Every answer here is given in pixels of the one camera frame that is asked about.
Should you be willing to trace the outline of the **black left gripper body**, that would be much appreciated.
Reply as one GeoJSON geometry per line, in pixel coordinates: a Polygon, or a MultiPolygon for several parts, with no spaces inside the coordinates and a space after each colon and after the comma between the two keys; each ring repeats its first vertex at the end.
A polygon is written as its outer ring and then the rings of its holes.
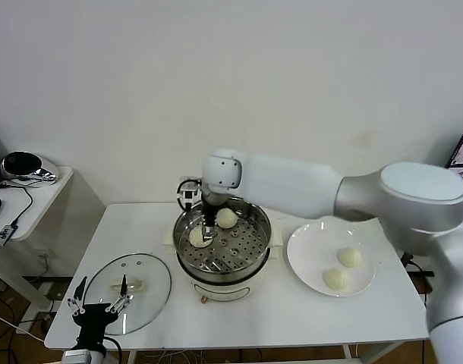
{"type": "Polygon", "coordinates": [[[73,350],[106,351],[103,345],[106,328],[117,320],[117,312],[110,309],[110,303],[85,304],[83,312],[76,311],[72,319],[80,328],[73,350]]]}

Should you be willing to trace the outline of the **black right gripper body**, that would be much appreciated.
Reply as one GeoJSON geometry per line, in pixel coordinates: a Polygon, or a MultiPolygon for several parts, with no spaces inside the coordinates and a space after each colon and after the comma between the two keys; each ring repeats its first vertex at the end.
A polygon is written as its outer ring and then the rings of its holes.
{"type": "Polygon", "coordinates": [[[216,216],[219,211],[219,206],[210,205],[209,203],[202,204],[203,225],[206,227],[214,227],[216,224],[216,216]]]}

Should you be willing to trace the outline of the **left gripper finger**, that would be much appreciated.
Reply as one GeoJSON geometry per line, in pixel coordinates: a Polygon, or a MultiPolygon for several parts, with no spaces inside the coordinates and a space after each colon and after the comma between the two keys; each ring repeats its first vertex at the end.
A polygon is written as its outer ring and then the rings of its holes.
{"type": "Polygon", "coordinates": [[[87,283],[87,276],[84,276],[80,284],[76,287],[72,297],[67,299],[67,304],[71,310],[72,315],[78,315],[84,313],[83,309],[83,295],[87,283]]]}
{"type": "Polygon", "coordinates": [[[121,314],[130,304],[131,296],[128,293],[127,275],[123,275],[118,298],[106,308],[106,312],[121,314]]]}

